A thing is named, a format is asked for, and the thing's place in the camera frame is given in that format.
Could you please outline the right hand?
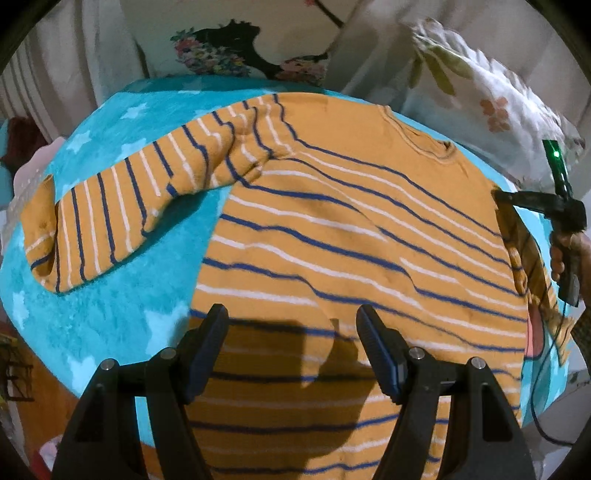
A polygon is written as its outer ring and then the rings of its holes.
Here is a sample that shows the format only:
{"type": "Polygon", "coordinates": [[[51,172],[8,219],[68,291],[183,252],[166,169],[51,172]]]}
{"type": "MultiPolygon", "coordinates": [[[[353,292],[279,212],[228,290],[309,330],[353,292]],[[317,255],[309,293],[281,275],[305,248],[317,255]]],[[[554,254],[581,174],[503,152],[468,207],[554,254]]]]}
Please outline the right hand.
{"type": "Polygon", "coordinates": [[[583,232],[553,231],[550,236],[551,276],[562,288],[574,274],[579,282],[579,299],[590,306],[590,238],[583,232]]]}

